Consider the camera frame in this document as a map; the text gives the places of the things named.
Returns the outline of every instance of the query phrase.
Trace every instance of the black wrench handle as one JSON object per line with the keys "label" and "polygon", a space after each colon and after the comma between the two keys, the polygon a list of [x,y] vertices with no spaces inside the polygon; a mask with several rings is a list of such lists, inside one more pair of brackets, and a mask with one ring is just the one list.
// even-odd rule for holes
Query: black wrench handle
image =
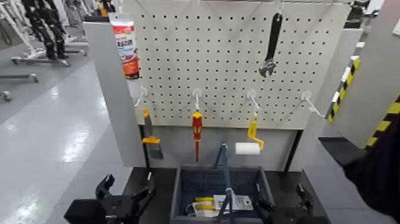
{"label": "black wrench handle", "polygon": [[271,33],[270,33],[270,42],[268,43],[268,52],[265,60],[271,59],[275,55],[276,45],[278,44],[278,37],[280,28],[282,27],[282,14],[275,13],[274,17],[272,18],[271,24]]}

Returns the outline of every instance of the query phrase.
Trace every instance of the wall hook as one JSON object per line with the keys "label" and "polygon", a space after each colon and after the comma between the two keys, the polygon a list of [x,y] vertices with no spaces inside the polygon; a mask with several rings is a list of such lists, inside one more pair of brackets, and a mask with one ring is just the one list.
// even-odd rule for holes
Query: wall hook
{"label": "wall hook", "polygon": [[192,97],[195,98],[195,107],[196,107],[196,111],[200,110],[200,106],[199,106],[199,97],[201,97],[202,95],[202,91],[199,88],[196,88],[192,91]]}
{"label": "wall hook", "polygon": [[140,95],[139,95],[139,98],[136,100],[135,107],[139,106],[140,102],[142,102],[142,100],[145,97],[147,97],[147,95],[149,95],[149,91],[144,86],[141,86],[140,87]]}
{"label": "wall hook", "polygon": [[314,106],[314,104],[310,101],[311,98],[311,92],[310,91],[304,91],[301,96],[300,96],[300,100],[302,102],[307,102],[310,106],[308,107],[308,109],[310,110],[310,112],[315,112],[316,114],[318,114],[318,116],[320,117],[325,117],[325,115],[322,115],[318,109]]}
{"label": "wall hook", "polygon": [[254,114],[257,114],[258,111],[262,110],[262,108],[260,107],[260,105],[257,103],[257,101],[255,100],[255,98],[257,97],[257,92],[252,89],[249,90],[246,94],[247,99],[251,99],[251,101],[253,101],[254,104]]}

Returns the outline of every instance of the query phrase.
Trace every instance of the box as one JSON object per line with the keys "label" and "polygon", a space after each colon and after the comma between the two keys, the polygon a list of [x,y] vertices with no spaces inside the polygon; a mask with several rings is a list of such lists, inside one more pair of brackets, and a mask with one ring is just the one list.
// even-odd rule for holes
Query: box
{"label": "box", "polygon": [[[255,184],[258,183],[262,198],[274,204],[267,178],[261,167],[229,167],[229,174],[236,195],[248,195],[253,199],[256,192]],[[187,216],[185,208],[194,202],[196,197],[225,194],[225,189],[221,166],[217,169],[212,169],[211,166],[182,166],[176,174],[170,223],[213,223],[214,218]],[[237,211],[234,214],[236,223],[263,223],[255,210]],[[223,218],[221,223],[229,223],[229,218]]]}

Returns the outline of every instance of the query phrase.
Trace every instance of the screwdriver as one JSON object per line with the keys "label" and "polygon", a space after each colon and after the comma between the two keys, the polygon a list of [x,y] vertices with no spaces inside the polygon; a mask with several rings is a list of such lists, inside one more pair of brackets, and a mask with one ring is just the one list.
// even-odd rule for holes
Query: screwdriver
{"label": "screwdriver", "polygon": [[196,161],[199,161],[199,142],[201,139],[201,127],[203,123],[201,122],[202,114],[198,111],[194,112],[193,115],[193,138],[195,140],[195,148],[196,148]]}

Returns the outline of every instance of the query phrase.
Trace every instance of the pegboard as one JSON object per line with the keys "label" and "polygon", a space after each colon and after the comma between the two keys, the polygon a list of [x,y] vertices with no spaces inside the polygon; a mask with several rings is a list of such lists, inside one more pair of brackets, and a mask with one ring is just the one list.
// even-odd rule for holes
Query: pegboard
{"label": "pegboard", "polygon": [[299,99],[314,102],[349,13],[337,3],[286,3],[276,49],[276,71],[263,78],[274,2],[129,1],[138,42],[140,75],[149,95],[136,109],[143,124],[148,107],[154,125],[191,126],[195,100],[204,126],[248,127],[257,92],[258,127],[304,129],[310,117]]}

